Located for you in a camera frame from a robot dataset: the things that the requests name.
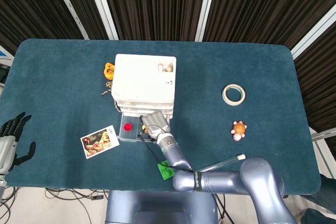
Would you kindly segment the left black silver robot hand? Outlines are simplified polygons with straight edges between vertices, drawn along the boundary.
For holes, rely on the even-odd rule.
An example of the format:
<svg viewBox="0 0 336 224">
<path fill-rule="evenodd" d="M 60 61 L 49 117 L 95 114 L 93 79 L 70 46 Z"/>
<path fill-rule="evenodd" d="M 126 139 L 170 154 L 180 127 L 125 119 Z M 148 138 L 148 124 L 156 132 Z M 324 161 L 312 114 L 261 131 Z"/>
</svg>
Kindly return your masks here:
<svg viewBox="0 0 336 224">
<path fill-rule="evenodd" d="M 23 112 L 1 126 L 1 176 L 7 175 L 14 166 L 19 166 L 34 156 L 36 142 L 31 142 L 26 155 L 17 157 L 16 153 L 23 128 L 30 119 L 31 115 Z"/>
</svg>

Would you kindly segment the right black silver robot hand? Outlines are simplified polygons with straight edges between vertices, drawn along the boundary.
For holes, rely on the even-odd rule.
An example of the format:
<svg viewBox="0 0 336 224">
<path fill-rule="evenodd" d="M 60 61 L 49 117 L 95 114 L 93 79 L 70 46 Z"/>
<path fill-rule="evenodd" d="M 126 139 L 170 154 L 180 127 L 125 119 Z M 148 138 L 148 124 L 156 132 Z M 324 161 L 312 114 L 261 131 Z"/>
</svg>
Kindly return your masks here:
<svg viewBox="0 0 336 224">
<path fill-rule="evenodd" d="M 161 111 L 145 116 L 142 115 L 140 119 L 147 129 L 148 135 L 155 141 L 159 138 L 160 134 L 171 131 L 170 124 Z"/>
</svg>

